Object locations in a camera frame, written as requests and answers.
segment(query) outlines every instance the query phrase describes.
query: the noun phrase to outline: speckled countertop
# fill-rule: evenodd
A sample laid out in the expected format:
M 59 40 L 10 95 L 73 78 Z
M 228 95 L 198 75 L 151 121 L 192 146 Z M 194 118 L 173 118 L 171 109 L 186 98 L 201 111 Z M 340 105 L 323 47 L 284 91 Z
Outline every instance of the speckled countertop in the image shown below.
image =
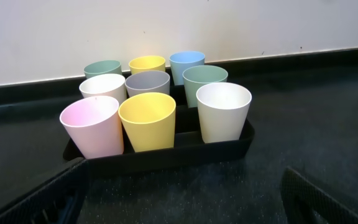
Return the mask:
M 286 223 L 286 166 L 358 198 L 358 67 L 231 81 L 253 94 L 255 139 L 244 159 L 96 180 L 78 223 Z M 0 118 L 0 191 L 64 162 L 65 100 L 39 116 Z

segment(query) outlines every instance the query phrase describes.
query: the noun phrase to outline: cup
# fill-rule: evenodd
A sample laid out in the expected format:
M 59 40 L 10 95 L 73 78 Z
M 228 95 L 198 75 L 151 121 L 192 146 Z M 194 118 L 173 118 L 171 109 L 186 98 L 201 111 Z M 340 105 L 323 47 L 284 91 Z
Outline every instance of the cup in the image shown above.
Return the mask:
M 80 84 L 84 98 L 91 96 L 111 96 L 121 105 L 127 99 L 125 77 L 118 74 L 104 74 L 89 78 Z
M 133 75 L 152 70 L 165 72 L 165 59 L 161 56 L 154 55 L 138 57 L 129 62 L 129 67 Z
M 175 100 L 163 93 L 142 93 L 123 102 L 118 114 L 135 152 L 173 147 Z
M 93 96 L 72 103 L 60 114 L 60 122 L 85 159 L 124 151 L 118 108 L 113 97 Z
M 197 106 L 196 93 L 201 86 L 214 82 L 226 82 L 227 76 L 225 69 L 213 65 L 198 65 L 186 69 L 183 72 L 183 81 L 188 107 Z
M 171 55 L 169 58 L 173 82 L 175 85 L 183 85 L 183 72 L 187 68 L 204 65 L 205 55 L 201 52 L 186 51 Z
M 120 74 L 122 75 L 121 63 L 116 60 L 105 60 L 95 62 L 84 68 L 86 78 L 92 78 L 102 74 Z
M 233 83 L 211 83 L 197 91 L 198 116 L 205 143 L 238 140 L 251 93 Z
M 141 93 L 164 93 L 169 95 L 170 76 L 166 72 L 147 71 L 131 75 L 125 81 L 129 97 Z

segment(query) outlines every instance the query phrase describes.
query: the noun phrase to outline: yellow cup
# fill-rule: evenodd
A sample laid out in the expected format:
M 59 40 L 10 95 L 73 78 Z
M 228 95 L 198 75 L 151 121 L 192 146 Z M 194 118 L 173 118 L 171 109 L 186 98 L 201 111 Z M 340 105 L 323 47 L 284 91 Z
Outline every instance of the yellow cup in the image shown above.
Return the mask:
M 163 93 L 142 93 L 122 103 L 118 115 L 135 152 L 173 147 L 176 107 Z
M 139 72 L 158 70 L 165 72 L 165 58 L 161 56 L 138 57 L 129 62 L 131 73 L 134 75 Z

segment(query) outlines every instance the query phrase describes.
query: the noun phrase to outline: pink cup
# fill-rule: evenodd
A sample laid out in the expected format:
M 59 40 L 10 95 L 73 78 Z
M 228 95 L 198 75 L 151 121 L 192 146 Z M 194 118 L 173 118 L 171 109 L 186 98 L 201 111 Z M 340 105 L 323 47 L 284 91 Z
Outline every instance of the pink cup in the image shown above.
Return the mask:
M 67 106 L 60 122 L 86 159 L 122 154 L 118 101 L 110 96 L 92 96 Z

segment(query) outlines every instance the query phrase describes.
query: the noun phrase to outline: white cup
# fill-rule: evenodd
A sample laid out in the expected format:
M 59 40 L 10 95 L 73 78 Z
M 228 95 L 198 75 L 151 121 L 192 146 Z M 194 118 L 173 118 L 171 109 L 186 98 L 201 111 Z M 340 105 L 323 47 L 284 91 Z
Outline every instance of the white cup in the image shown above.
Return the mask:
M 110 96 L 92 96 L 67 106 L 60 122 L 85 159 L 124 152 L 118 101 Z
M 146 71 L 131 75 L 125 80 L 129 97 L 141 93 L 164 93 L 169 95 L 170 76 L 162 71 Z
M 198 89 L 198 116 L 205 143 L 238 140 L 246 121 L 251 93 L 233 83 L 210 83 Z
M 81 83 L 80 91 L 84 98 L 111 96 L 117 99 L 120 105 L 127 99 L 125 77 L 118 74 L 104 74 L 91 77 Z

